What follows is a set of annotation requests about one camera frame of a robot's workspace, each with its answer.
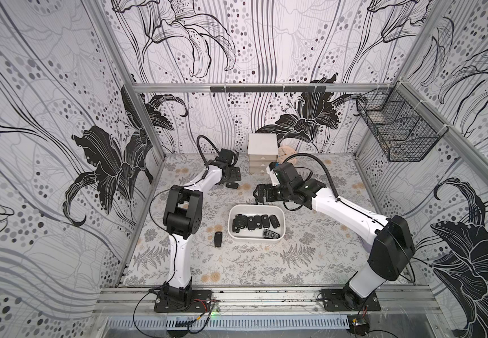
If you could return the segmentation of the black key with buttons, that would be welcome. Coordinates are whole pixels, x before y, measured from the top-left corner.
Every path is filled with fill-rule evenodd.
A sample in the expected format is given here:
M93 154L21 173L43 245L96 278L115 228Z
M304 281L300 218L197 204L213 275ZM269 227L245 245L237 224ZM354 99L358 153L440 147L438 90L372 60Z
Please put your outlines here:
M269 216L267 214L264 214L261 216L261 218L262 218L262 227L264 229L270 228Z

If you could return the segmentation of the silver black BMW key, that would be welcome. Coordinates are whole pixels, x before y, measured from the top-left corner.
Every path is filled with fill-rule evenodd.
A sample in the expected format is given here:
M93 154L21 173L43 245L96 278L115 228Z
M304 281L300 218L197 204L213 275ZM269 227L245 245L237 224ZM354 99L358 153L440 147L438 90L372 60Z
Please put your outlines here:
M279 233L277 232L274 232L272 230L269 230L269 229L264 229L264 232L263 232L263 238L264 239L273 239L273 240L277 240L277 239L280 239L281 236L279 235Z

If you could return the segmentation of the white storage tray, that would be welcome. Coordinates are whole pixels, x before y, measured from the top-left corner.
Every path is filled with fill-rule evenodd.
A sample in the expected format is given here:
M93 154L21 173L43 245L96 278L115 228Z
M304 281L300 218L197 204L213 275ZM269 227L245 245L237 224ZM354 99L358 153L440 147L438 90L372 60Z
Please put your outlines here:
M277 206L238 204L229 212L228 234L239 241L280 242L286 235L285 214Z

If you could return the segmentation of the black key front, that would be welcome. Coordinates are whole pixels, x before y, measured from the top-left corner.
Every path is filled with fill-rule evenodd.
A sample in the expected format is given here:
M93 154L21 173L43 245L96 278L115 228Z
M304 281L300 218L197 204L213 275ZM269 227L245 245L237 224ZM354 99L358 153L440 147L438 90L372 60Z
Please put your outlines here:
M260 218L257 219L255 216L248 217L248 221L249 221L248 230L250 231L257 229L262 224L261 219Z

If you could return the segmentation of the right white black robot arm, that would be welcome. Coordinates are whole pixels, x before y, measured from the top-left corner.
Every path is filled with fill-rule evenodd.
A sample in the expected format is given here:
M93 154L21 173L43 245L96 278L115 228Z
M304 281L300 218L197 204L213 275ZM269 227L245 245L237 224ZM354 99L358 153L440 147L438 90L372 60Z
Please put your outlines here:
M396 281L415 254L406 219L391 218L367 210L338 194L332 176L321 163L327 182L304 179L290 162L272 162L266 167L271 182L266 189L274 201L293 202L327 215L353 232L370 246L369 257L361 269L344 285L342 299L357 308L385 282Z

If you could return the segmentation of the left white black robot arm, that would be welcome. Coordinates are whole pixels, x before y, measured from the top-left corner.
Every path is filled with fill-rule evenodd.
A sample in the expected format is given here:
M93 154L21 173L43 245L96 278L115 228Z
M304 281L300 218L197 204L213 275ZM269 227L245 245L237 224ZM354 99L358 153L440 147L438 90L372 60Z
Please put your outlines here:
M162 287L162 299L187 306L192 301L190 243L202 223L203 197L216 185L241 180L240 168L219 161L207 167L189 182L175 184L169 190L163 225L169 234L171 265Z

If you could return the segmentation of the pink round alarm clock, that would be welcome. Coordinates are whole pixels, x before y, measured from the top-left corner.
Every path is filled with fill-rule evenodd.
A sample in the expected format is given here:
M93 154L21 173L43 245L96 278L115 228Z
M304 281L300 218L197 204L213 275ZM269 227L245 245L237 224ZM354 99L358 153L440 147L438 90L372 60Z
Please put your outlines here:
M291 146L280 146L278 155L278 162L283 163L289 156L292 156L297 153L297 151L292 148Z

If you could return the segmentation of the white mini drawer cabinet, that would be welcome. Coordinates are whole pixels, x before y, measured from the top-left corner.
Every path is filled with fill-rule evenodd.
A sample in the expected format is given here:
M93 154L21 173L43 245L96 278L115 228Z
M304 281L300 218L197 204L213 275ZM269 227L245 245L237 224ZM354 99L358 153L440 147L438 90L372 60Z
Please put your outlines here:
M252 133L248 135L249 173L265 173L271 162L276 162L279 146L275 134Z

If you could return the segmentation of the black wall hook rail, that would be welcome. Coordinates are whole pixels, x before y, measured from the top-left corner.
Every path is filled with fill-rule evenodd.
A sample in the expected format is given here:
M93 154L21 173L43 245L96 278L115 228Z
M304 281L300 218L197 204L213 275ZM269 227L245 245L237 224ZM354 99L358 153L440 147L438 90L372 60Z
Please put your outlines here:
M211 93L262 93L262 92L304 92L304 93L315 93L315 92L326 92L326 86L211 86L209 88Z

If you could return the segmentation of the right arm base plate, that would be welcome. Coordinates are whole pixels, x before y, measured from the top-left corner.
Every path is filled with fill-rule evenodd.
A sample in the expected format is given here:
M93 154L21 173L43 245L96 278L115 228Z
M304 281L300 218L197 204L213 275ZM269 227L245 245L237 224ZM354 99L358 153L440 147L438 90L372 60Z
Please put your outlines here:
M369 296L361 298L351 289L321 289L317 301L328 312L353 311L363 313L364 311L381 310L376 292L372 292Z

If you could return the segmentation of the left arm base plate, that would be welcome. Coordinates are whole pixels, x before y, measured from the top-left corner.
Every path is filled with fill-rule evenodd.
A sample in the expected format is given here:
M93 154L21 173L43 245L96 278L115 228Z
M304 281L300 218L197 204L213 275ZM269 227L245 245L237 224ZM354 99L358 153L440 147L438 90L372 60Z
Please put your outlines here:
M211 309L213 292L206 289L160 291L154 311L156 313L207 313Z

